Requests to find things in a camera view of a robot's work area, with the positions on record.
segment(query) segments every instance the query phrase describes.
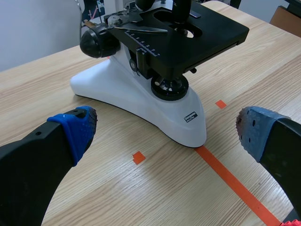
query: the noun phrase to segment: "orange tape line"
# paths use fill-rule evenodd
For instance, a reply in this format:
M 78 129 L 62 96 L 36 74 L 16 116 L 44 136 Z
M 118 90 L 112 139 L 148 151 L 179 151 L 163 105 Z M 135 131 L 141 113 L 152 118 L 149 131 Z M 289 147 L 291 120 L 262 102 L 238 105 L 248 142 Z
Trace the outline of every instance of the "orange tape line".
M 137 152 L 137 153 L 133 154 L 133 161 L 134 161 L 134 163 L 136 163 L 136 165 L 143 162 L 145 159 L 146 159 L 146 157 L 141 152 Z
M 225 106 L 227 106 L 225 104 L 225 102 L 223 102 L 222 100 L 219 100 L 218 102 L 215 103 L 219 108 L 223 109 Z
M 281 224 L 207 148 L 202 146 L 195 150 L 267 226 L 279 226 Z

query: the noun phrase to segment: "coarse focus knob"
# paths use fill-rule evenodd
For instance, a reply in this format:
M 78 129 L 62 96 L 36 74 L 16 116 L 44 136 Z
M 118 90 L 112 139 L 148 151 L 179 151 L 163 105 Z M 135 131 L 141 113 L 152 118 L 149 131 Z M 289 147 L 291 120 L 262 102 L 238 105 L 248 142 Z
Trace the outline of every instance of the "coarse focus knob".
M 80 40 L 80 49 L 93 58 L 109 57 L 120 50 L 120 42 L 102 23 L 84 33 Z

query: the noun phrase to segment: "blue gripper pad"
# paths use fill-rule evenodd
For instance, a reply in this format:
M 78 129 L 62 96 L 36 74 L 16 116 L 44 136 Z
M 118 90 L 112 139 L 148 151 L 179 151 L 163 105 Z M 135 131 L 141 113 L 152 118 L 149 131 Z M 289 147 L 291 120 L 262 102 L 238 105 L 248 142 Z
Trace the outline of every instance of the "blue gripper pad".
M 242 109 L 236 120 L 239 140 L 244 149 L 257 162 L 260 161 L 273 124 L 282 118 L 289 118 L 262 107 Z
M 87 147 L 91 144 L 96 132 L 96 110 L 89 106 L 77 107 L 87 111 L 84 118 L 73 114 L 57 114 L 47 121 L 55 121 L 63 126 L 73 157 L 73 166 L 76 166 Z

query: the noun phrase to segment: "small orange square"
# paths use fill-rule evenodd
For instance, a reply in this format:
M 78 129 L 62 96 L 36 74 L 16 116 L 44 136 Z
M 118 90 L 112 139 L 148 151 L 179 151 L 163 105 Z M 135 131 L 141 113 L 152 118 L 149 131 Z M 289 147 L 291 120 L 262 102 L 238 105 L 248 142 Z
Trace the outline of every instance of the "small orange square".
M 221 109 L 223 109 L 225 106 L 227 106 L 222 100 L 219 100 L 215 104 Z
M 146 157 L 141 152 L 137 152 L 137 153 L 133 154 L 133 161 L 134 161 L 134 163 L 136 163 L 136 165 L 143 162 L 145 159 L 146 159 Z

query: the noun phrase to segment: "microscope stage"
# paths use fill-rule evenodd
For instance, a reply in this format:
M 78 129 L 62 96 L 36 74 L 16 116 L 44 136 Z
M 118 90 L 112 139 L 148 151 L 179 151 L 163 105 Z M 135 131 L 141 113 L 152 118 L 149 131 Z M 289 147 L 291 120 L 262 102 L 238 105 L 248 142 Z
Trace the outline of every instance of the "microscope stage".
M 109 32 L 125 44 L 134 54 L 142 48 L 148 55 L 147 64 L 165 79 L 180 77 L 201 63 L 245 41 L 249 29 L 213 10 L 193 2 L 191 9 L 200 14 L 190 15 L 185 30 L 193 38 L 176 31 L 180 29 L 172 21 L 172 13 L 157 8 L 141 13 L 137 26 L 165 29 L 167 33 L 146 33 L 109 29 Z

